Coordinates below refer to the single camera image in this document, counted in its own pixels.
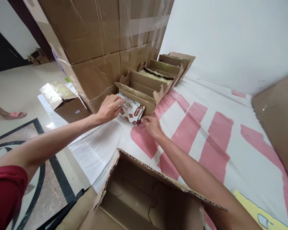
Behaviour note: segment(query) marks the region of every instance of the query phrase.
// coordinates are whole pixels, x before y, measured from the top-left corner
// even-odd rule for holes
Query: person's right hand
[[[164,135],[158,118],[153,116],[144,116],[141,118],[141,121],[153,138],[158,138]]]
[[[98,123],[104,124],[117,117],[122,107],[118,107],[125,100],[119,95],[111,94],[105,98],[100,106],[98,113],[93,114],[96,116]]]

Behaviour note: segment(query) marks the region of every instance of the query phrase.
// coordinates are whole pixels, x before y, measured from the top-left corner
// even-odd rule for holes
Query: purple object
[[[59,67],[61,68],[61,70],[65,73],[65,71],[64,71],[63,68],[62,68],[62,66],[61,66],[60,63],[58,62],[57,56],[55,55],[53,49],[51,49],[51,50],[52,50],[52,54],[53,54],[53,56],[54,56],[55,61],[57,62],[57,64],[58,64]]]

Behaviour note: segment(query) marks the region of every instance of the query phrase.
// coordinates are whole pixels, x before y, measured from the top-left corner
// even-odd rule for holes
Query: red stripe
[[[224,183],[226,164],[230,157],[226,152],[233,126],[233,120],[222,113],[216,112],[208,129],[199,163],[212,173],[221,183]]]
[[[207,107],[194,102],[171,138],[171,140],[187,154],[189,154],[191,150],[195,137],[201,127],[200,123],[206,112]],[[179,178],[177,169],[171,163],[165,152],[160,156],[158,167],[168,177],[175,180]]]
[[[172,90],[168,95],[159,103],[154,112],[154,115],[160,119],[165,112],[177,101],[184,112],[190,107],[190,104],[186,99],[176,91]],[[140,149],[152,159],[157,152],[158,144],[154,138],[147,132],[142,123],[138,126],[134,126],[130,132],[131,139],[140,147]]]
[[[155,142],[149,132],[147,132],[142,123],[131,129],[130,136],[137,146],[139,146],[150,159],[154,157],[159,145]]]
[[[190,107],[189,102],[187,102],[187,100],[180,93],[177,93],[175,90],[172,90],[158,104],[154,112],[157,118],[160,119],[165,114],[165,112],[174,104],[175,101],[178,102],[178,104],[185,113],[187,112],[188,108]]]
[[[238,91],[235,91],[235,90],[232,90],[231,94],[235,95],[235,96],[242,97],[242,98],[246,98],[246,94],[245,93],[241,93],[241,92],[238,92]]]
[[[257,151],[259,151],[270,162],[276,165],[279,170],[282,171],[284,184],[284,199],[288,214],[288,174],[277,153],[274,151],[273,147],[271,147],[264,141],[262,133],[259,133],[249,127],[241,125],[241,135],[247,142],[249,142],[255,149],[257,149]]]

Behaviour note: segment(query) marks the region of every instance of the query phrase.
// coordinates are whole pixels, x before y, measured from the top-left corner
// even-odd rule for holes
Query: dark door
[[[29,64],[0,33],[0,71]]]

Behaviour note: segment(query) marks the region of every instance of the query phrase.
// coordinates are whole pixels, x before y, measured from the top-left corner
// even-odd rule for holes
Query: yellow label
[[[265,230],[288,230],[288,226],[274,218],[272,215],[258,207],[252,201],[247,199],[238,190],[235,190],[234,196],[243,205],[243,207],[252,215],[262,229]]]

